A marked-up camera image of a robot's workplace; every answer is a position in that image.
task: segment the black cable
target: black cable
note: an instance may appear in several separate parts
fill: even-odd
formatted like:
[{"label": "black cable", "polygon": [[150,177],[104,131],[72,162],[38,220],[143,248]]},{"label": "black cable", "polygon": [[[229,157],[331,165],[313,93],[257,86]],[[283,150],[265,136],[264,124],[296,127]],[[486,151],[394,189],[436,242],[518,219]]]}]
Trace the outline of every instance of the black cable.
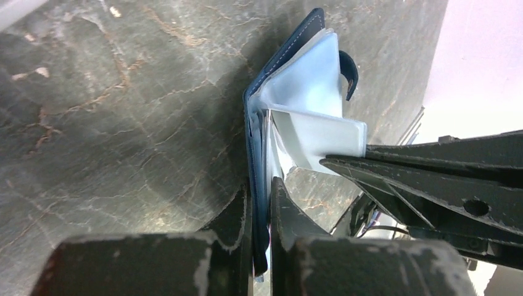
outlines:
[{"label": "black cable", "polygon": [[410,233],[407,230],[399,228],[399,227],[387,226],[387,225],[376,225],[376,226],[371,226],[371,227],[367,228],[367,230],[365,230],[357,238],[361,239],[370,230],[390,230],[390,231],[395,231],[395,232],[401,232],[401,233],[406,234],[408,236],[410,235]]}]

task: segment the blue wallet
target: blue wallet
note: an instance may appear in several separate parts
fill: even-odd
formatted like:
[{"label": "blue wallet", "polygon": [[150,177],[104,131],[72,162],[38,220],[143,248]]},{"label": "blue wallet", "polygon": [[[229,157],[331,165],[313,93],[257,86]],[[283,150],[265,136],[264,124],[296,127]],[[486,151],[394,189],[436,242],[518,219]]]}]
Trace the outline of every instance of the blue wallet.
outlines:
[{"label": "blue wallet", "polygon": [[342,117],[340,74],[349,100],[358,82],[352,58],[339,51],[324,12],[312,10],[244,93],[245,133],[253,197],[253,264],[267,270],[265,251],[271,180],[293,167],[336,175],[319,164],[327,154],[364,156],[366,125]]}]

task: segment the white stitching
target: white stitching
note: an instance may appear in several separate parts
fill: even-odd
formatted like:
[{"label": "white stitching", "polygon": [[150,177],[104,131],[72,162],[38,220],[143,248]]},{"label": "white stitching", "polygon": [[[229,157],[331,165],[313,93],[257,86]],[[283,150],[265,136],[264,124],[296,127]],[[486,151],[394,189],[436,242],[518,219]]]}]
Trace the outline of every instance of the white stitching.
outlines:
[{"label": "white stitching", "polygon": [[[283,59],[283,57],[287,54],[287,52],[289,51],[289,49],[294,45],[294,43],[296,43],[296,41],[298,40],[298,38],[300,38],[300,36],[303,34],[303,32],[305,31],[305,29],[307,29],[307,27],[309,27],[309,25],[319,17],[319,15],[311,18],[309,20],[309,22],[305,25],[305,27],[301,30],[301,32],[298,34],[298,36],[296,36],[296,38],[294,38],[294,40],[292,41],[292,43],[289,45],[289,47],[287,47],[287,49],[283,52],[283,54],[279,57],[279,59],[276,61],[276,63],[274,63],[274,65],[269,69],[269,71],[267,71],[261,78],[260,80],[258,80],[258,82],[255,84],[253,90],[255,88],[258,87],[258,85],[260,85],[260,83],[263,81],[263,79],[265,79],[265,77],[267,77],[267,75],[269,75],[271,73],[271,71],[276,67],[278,66],[278,63],[280,62],[281,59]],[[319,26],[323,29],[323,22],[321,21],[321,18],[319,18]]]}]

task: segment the gray marble table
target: gray marble table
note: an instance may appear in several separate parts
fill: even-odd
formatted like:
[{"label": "gray marble table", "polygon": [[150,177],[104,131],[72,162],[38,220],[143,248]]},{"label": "gray marble table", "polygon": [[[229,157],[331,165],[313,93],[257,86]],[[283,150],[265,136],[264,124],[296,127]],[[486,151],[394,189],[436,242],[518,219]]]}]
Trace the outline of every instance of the gray marble table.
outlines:
[{"label": "gray marble table", "polygon": [[[216,215],[247,174],[242,92],[314,7],[360,70],[344,115],[394,144],[421,107],[446,1],[62,0],[0,33],[2,295],[27,295],[68,236]],[[287,183],[326,229],[356,192],[301,170]]]}]

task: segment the screw hole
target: screw hole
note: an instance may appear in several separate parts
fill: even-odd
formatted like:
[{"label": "screw hole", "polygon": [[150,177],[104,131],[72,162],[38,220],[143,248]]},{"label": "screw hole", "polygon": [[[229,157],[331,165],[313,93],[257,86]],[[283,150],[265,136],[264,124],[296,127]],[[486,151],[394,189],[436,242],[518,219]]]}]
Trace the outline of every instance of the screw hole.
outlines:
[{"label": "screw hole", "polygon": [[486,202],[482,202],[481,200],[477,199],[467,200],[463,204],[463,207],[465,208],[467,213],[476,217],[485,216],[486,214],[488,214],[488,211],[490,210]]}]

